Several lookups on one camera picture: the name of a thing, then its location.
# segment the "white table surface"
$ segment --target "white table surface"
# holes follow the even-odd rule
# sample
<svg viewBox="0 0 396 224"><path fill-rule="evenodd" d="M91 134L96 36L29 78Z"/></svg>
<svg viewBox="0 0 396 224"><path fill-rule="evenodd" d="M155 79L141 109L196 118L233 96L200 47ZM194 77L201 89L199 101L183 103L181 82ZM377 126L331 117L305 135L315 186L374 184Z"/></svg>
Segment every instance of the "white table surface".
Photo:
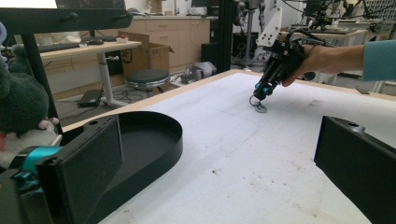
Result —
<svg viewBox="0 0 396 224"><path fill-rule="evenodd" d="M236 73L149 99L140 110L182 125L183 154L101 223L370 223L315 165L318 132L333 116L396 147L396 102L295 83L260 114L248 102L259 79Z"/></svg>

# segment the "light blue sleeve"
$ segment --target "light blue sleeve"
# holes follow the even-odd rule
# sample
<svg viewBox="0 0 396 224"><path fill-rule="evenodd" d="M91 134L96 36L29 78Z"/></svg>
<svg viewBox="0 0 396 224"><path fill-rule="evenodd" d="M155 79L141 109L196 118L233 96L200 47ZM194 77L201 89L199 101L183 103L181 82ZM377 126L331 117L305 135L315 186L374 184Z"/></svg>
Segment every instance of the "light blue sleeve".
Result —
<svg viewBox="0 0 396 224"><path fill-rule="evenodd" d="M364 44L363 80L396 80L396 40Z"/></svg>

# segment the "chair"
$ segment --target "chair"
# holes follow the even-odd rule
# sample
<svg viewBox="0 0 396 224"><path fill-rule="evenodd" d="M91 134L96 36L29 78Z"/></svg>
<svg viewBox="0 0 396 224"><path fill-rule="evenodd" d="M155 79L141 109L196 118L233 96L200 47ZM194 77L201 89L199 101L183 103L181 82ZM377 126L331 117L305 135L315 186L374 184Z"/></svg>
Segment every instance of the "chair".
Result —
<svg viewBox="0 0 396 224"><path fill-rule="evenodd" d="M125 82L128 86L146 91L148 97L152 96L153 88L157 88L159 92L163 92L160 86L169 82L169 80L169 72L161 69L135 71L125 78Z"/></svg>

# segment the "cardboard box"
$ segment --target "cardboard box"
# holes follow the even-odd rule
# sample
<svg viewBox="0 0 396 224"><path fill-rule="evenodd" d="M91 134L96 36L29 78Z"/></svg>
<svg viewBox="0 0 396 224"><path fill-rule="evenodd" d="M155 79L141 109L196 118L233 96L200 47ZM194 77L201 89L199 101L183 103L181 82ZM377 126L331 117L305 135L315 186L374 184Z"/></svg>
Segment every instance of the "cardboard box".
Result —
<svg viewBox="0 0 396 224"><path fill-rule="evenodd" d="M134 71L144 69L162 69L169 72L169 53L174 52L169 46L154 44L149 42L149 35L141 35L119 31L119 36L128 36L129 40L139 41L141 46L134 49L124 49L121 51L122 68L124 76L128 76ZM161 85L163 90L167 90L170 83Z"/></svg>

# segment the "computer monitor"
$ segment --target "computer monitor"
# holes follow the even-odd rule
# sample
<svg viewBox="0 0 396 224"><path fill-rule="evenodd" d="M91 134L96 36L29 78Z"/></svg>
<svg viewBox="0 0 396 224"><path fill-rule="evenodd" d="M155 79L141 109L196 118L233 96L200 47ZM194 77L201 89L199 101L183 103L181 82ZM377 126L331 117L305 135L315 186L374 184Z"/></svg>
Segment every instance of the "computer monitor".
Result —
<svg viewBox="0 0 396 224"><path fill-rule="evenodd" d="M191 7L218 7L219 0L192 0Z"/></svg>

